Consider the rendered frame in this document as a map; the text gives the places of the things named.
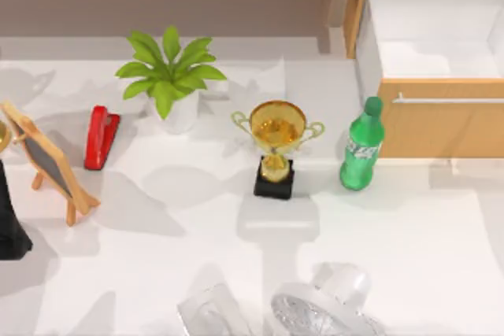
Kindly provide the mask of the red stapler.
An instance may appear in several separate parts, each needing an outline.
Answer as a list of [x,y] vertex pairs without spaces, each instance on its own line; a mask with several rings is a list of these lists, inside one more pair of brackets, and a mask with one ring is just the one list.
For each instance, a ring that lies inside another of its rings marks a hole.
[[120,115],[110,113],[104,105],[96,105],[92,109],[83,161],[87,170],[103,169],[119,125]]

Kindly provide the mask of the green plant in white pot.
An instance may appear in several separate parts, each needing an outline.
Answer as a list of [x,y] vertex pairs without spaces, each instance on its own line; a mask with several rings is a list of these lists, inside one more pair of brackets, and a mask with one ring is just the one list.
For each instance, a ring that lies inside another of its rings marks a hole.
[[206,83],[227,79],[209,51],[213,39],[199,37],[182,46],[178,29],[170,25],[161,43],[141,31],[132,31],[127,40],[133,60],[115,73],[118,79],[132,80],[122,98],[145,94],[152,115],[168,133],[189,131],[198,119],[199,93],[207,89]]

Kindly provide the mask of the wooden framed blackboard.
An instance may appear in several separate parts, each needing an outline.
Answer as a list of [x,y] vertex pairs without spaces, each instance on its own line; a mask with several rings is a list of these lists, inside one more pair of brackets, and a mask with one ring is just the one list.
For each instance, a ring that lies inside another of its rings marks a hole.
[[65,153],[28,116],[9,102],[0,103],[0,110],[14,133],[13,142],[22,146],[36,170],[32,189],[38,190],[43,181],[47,181],[66,199],[65,221],[68,226],[76,223],[78,215],[86,216],[92,208],[100,205],[100,201],[79,184]]

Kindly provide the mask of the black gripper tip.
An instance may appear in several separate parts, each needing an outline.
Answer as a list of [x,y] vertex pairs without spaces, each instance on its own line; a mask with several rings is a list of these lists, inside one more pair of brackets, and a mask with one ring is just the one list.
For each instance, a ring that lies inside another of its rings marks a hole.
[[14,211],[4,164],[0,159],[0,260],[20,260],[33,243]]

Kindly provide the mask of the white drawer inside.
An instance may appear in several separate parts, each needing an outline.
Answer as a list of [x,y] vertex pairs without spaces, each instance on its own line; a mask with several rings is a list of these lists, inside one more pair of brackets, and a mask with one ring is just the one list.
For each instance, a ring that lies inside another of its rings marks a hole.
[[382,79],[504,79],[504,0],[364,0],[356,67]]

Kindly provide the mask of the gold trophy with black base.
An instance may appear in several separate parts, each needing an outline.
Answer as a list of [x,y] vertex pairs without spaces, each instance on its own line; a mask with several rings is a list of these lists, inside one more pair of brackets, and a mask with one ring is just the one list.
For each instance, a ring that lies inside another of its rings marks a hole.
[[254,195],[289,200],[295,177],[294,161],[287,155],[303,143],[321,136],[325,126],[308,122],[305,113],[295,104],[271,100],[257,105],[249,115],[241,111],[231,114],[233,124],[245,131],[262,151],[258,165]]

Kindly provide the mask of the pale wooden drawer front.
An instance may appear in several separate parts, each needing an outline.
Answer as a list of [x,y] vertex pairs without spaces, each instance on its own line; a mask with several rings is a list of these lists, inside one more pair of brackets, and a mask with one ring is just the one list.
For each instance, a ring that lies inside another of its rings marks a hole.
[[504,158],[504,105],[393,104],[408,98],[504,98],[504,79],[385,79],[386,158]]

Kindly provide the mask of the clear glass cup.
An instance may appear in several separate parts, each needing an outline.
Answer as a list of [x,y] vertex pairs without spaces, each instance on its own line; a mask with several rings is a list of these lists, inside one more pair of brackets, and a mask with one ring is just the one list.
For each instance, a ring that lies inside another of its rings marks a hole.
[[182,301],[177,312],[187,336],[257,336],[225,283]]

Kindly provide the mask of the green bottle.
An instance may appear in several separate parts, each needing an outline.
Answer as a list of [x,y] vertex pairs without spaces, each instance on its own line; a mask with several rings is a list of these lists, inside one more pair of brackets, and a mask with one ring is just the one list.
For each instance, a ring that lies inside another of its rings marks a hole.
[[363,190],[371,183],[385,136],[381,122],[383,107],[380,97],[368,97],[363,112],[350,125],[345,157],[339,170],[340,182],[349,190]]

